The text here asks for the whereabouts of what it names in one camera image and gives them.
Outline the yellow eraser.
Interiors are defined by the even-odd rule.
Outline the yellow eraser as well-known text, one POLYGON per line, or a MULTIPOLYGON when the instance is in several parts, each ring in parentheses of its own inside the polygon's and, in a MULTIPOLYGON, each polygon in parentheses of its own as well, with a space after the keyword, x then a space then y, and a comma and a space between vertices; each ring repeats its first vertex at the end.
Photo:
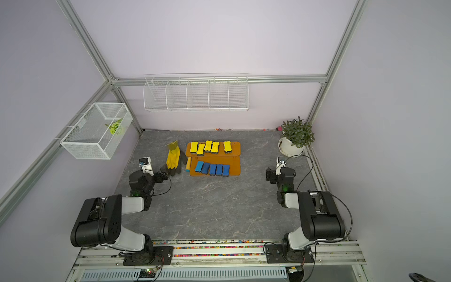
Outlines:
POLYGON ((196 154, 198 151, 198 142, 191 142, 190 143, 190 153, 196 154))
POLYGON ((204 151, 205 145, 206 145, 205 143, 199 143, 197 145, 196 155, 198 155, 198 156, 203 156, 204 155, 204 153, 205 153, 205 151, 204 151))
POLYGON ((223 146, 224 146, 224 152, 225 153, 231 153, 233 151, 232 145, 230 141, 224 141, 223 142, 223 146))
POLYGON ((204 151, 205 152, 211 152, 212 145, 213 145, 213 141, 205 141, 204 151))
POLYGON ((219 143, 219 142, 213 142, 212 145, 211 145, 211 150, 210 150, 210 152, 211 152, 212 154, 218 154, 218 152, 219 152, 219 147, 220 147, 220 143, 219 143))

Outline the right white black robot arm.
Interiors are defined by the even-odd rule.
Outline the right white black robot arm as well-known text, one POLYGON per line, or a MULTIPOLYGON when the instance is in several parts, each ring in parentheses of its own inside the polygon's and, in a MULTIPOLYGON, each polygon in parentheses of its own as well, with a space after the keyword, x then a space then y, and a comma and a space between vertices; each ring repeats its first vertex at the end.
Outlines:
POLYGON ((277 201, 287 209, 299 212, 300 227, 287 233, 283 250, 302 251, 317 242, 334 243, 345 238, 345 224, 334 197, 329 192, 302 192, 294 187, 295 170, 268 168, 265 179, 277 186, 277 201))

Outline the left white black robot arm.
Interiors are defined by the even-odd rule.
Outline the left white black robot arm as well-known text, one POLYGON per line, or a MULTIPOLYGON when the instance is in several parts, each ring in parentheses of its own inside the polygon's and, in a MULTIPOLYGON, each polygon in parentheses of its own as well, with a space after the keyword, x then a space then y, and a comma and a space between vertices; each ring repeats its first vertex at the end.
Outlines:
POLYGON ((136 233, 122 225, 122 216, 148 211, 156 196, 154 186, 169 179, 163 169, 138 170, 129 176, 130 195, 95 197, 84 201, 70 233, 75 247, 104 246, 129 253, 153 254, 149 235, 136 233))

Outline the orange wooden two-tier shelf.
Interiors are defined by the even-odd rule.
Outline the orange wooden two-tier shelf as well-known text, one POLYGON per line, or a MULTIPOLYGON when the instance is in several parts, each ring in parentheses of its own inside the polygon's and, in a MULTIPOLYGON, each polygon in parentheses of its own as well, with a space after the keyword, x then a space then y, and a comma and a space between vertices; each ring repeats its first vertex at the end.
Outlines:
POLYGON ((196 153, 191 153, 191 143, 189 142, 187 144, 186 156, 191 158, 190 176, 207 176, 205 174, 202 174, 201 171, 195 171, 198 161, 203 161, 204 163, 215 165, 229 165, 229 176, 239 176, 241 174, 241 143, 231 142, 231 148, 231 153, 225 153, 224 142, 220 142, 218 154, 205 152, 204 155, 197 155, 196 153))

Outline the yellow black garden gloves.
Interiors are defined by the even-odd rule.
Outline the yellow black garden gloves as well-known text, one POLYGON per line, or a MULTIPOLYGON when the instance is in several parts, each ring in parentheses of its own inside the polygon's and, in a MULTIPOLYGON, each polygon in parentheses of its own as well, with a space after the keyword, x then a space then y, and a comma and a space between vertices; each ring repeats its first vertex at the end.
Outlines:
POLYGON ((169 149, 166 161, 167 171, 170 176, 174 176, 177 173, 181 173, 182 166, 187 164, 188 158, 180 149, 178 141, 169 143, 167 148, 169 149))

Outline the blue garden hand rake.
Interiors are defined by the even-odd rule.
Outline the blue garden hand rake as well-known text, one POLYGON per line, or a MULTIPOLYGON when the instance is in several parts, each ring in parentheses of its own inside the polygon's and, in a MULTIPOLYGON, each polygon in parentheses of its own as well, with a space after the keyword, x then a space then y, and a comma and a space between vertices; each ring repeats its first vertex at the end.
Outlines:
POLYGON ((186 171, 189 172, 191 167, 191 157, 188 157, 187 163, 186 163, 186 171))

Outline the blue eraser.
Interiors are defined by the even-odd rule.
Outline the blue eraser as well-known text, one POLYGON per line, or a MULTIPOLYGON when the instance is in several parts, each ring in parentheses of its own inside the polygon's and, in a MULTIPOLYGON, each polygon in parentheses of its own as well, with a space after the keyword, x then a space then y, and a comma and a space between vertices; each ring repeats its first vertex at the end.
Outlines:
POLYGON ((215 176, 216 175, 216 164, 211 164, 210 165, 210 169, 209 169, 209 175, 210 176, 215 176))
POLYGON ((204 162, 203 161, 197 161, 195 172, 201 173, 203 168, 204 162))
POLYGON ((230 176, 230 165, 225 164, 225 165, 223 166, 222 175, 225 176, 225 177, 230 176))
POLYGON ((211 165, 210 163, 204 162, 203 166, 202 166, 201 173, 204 174, 204 175, 208 175, 209 174, 209 170, 210 170, 210 165, 211 165))
POLYGON ((217 164, 216 165, 216 176, 222 176, 223 175, 223 165, 217 164))

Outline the potted green plant white pot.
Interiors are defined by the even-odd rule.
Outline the potted green plant white pot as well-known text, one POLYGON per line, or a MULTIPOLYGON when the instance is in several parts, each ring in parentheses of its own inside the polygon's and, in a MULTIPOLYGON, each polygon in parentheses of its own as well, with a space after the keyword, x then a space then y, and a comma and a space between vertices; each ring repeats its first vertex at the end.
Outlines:
POLYGON ((315 141, 312 125, 300 117, 284 121, 279 131, 281 132, 280 152, 288 157, 302 154, 305 147, 315 141))

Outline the green item in basket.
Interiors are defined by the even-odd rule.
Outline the green item in basket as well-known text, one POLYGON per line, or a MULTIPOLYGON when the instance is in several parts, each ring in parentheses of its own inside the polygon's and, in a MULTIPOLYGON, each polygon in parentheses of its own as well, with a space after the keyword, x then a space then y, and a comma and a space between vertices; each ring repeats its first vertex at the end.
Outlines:
POLYGON ((114 135, 120 136, 123 134, 122 121, 123 119, 119 119, 110 124, 105 124, 105 126, 108 128, 112 136, 114 135))

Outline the white mesh wall basket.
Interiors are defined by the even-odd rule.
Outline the white mesh wall basket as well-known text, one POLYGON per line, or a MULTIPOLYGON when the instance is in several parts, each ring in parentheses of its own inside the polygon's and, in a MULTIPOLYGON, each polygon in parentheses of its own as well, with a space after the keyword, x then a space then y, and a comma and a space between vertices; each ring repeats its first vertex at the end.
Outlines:
POLYGON ((132 122, 133 118, 124 103, 93 103, 60 144, 76 159, 110 160, 132 122), (105 124, 119 119, 123 119, 123 134, 112 136, 105 124))

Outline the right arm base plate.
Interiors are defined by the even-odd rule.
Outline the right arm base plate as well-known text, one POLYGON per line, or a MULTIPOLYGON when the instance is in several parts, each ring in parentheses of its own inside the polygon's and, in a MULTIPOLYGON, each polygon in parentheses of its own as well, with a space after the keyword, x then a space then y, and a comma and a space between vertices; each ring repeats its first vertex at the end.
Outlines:
POLYGON ((282 244, 267 242, 263 245, 263 253, 268 264, 305 264, 314 262, 311 249, 293 250, 282 244))

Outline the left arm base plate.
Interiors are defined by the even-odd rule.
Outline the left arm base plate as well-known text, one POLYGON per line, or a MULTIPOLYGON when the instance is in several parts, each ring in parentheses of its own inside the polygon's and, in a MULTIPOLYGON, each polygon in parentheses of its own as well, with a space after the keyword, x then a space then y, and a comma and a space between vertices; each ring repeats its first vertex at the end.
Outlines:
POLYGON ((166 266, 171 264, 174 248, 154 246, 153 252, 139 251, 124 255, 124 266, 166 266))

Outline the aluminium rail frame front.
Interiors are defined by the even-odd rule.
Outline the aluminium rail frame front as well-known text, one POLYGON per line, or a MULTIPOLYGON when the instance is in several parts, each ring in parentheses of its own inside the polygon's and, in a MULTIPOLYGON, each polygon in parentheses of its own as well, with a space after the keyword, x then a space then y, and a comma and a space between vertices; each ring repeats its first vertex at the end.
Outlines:
MULTIPOLYGON (((188 267, 264 267, 267 266, 267 252, 275 248, 278 241, 264 240, 167 240, 153 243, 155 248, 170 247, 172 254, 169 268, 188 267)), ((281 256, 276 266, 289 266, 300 259, 306 266, 366 265, 358 242, 319 243, 311 247, 305 256, 289 255, 284 263, 281 256)), ((78 269, 118 269, 123 267, 124 258, 117 250, 96 247, 82 248, 75 263, 78 269)))

